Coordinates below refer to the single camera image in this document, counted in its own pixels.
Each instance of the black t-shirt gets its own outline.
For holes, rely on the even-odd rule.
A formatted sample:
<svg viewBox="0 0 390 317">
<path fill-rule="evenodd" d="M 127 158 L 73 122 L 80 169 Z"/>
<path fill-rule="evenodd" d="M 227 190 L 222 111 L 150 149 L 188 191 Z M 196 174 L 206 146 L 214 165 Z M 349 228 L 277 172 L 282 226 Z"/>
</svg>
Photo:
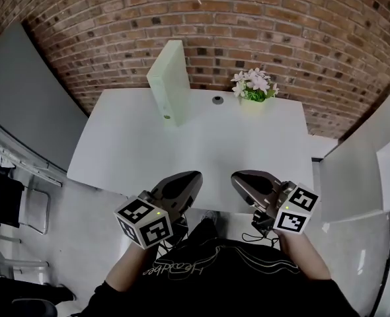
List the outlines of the black t-shirt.
<svg viewBox="0 0 390 317">
<path fill-rule="evenodd" d="M 334 281 L 312 281 L 281 251 L 214 238 L 179 244 L 119 293 L 105 282 L 82 316 L 230 312 L 264 316 L 358 316 Z"/>
</svg>

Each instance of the floor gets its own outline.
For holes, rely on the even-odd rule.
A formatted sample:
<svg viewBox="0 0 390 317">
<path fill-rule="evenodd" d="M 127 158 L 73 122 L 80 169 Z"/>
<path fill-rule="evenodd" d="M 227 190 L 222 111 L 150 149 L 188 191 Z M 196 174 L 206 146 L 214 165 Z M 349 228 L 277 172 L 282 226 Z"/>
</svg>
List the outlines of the floor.
<svg viewBox="0 0 390 317">
<path fill-rule="evenodd" d="M 317 167 L 314 164 L 315 188 L 319 191 Z M 58 309 L 59 316 L 69 316 L 87 305 L 95 287 L 103 282 L 129 244 L 112 214 L 125 197 L 70 180 L 63 188 L 45 181 L 35 184 L 52 198 L 49 231 L 42 236 L 28 227 L 13 229 L 10 233 L 24 241 L 22 247 L 13 249 L 13 254 L 18 258 L 46 260 L 50 270 L 42 275 L 27 271 L 16 278 L 68 286 L 78 300 L 61 303 Z M 41 203 L 27 198 L 23 207 L 23 219 L 42 224 Z M 366 316 L 377 296 L 389 250 L 388 216 L 328 224 L 321 222 L 320 209 L 314 212 L 306 233 L 351 305 L 361 316 Z M 192 230 L 202 211 L 190 209 L 186 216 Z M 243 232 L 258 236 L 251 226 L 250 215 L 223 214 L 223 217 L 227 222 L 222 231 L 224 236 L 234 240 L 242 240 Z"/>
</svg>

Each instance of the brick wall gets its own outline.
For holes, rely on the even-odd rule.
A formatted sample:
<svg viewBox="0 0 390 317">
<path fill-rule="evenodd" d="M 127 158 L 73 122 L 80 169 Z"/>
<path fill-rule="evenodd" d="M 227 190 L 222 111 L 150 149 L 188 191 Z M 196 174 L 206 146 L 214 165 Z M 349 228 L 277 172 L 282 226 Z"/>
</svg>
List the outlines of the brick wall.
<svg viewBox="0 0 390 317">
<path fill-rule="evenodd" d="M 171 38 L 194 88 L 262 67 L 312 134 L 340 138 L 390 93 L 390 0 L 0 0 L 0 33 L 15 19 L 88 112 L 104 88 L 147 87 Z"/>
</svg>

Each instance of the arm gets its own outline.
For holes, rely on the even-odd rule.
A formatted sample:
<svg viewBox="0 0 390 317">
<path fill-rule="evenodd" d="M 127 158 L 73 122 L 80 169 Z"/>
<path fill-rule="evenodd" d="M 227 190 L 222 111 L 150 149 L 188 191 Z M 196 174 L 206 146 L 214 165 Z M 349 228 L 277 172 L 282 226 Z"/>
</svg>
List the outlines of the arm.
<svg viewBox="0 0 390 317">
<path fill-rule="evenodd" d="M 110 270 L 106 283 L 117 291 L 127 291 L 135 283 L 145 265 L 155 259 L 158 246 L 142 249 L 134 243 L 123 254 L 122 258 Z"/>
<path fill-rule="evenodd" d="M 290 257 L 309 279 L 331 279 L 330 271 L 305 234 L 274 231 L 281 250 Z"/>
</svg>

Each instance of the white cube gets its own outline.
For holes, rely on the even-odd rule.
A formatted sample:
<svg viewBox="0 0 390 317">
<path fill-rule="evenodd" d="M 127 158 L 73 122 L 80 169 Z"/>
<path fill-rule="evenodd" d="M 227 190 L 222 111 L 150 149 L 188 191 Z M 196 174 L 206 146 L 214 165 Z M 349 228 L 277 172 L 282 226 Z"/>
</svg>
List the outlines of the white cube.
<svg viewBox="0 0 390 317">
<path fill-rule="evenodd" d="M 173 235 L 169 214 L 136 196 L 129 197 L 114 214 L 124 234 L 143 249 Z"/>
<path fill-rule="evenodd" d="M 298 184 L 279 208 L 273 229 L 302 234 L 318 201 L 311 189 Z"/>
</svg>

